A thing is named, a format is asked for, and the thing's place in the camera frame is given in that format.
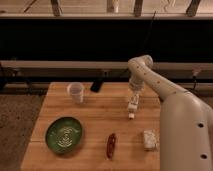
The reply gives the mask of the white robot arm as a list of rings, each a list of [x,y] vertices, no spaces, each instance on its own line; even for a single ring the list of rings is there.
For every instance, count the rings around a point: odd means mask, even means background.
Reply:
[[[148,85],[162,99],[160,171],[213,171],[210,133],[213,109],[185,88],[152,70],[149,55],[131,58],[129,87]]]

